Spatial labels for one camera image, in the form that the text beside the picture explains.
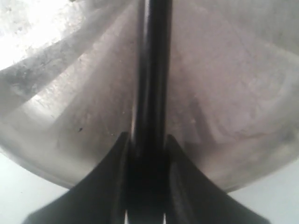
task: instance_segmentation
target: metal surface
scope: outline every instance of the metal surface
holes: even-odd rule
[[[299,155],[299,3],[175,0],[167,133],[225,190]],[[0,3],[0,144],[70,187],[131,124],[137,3]]]

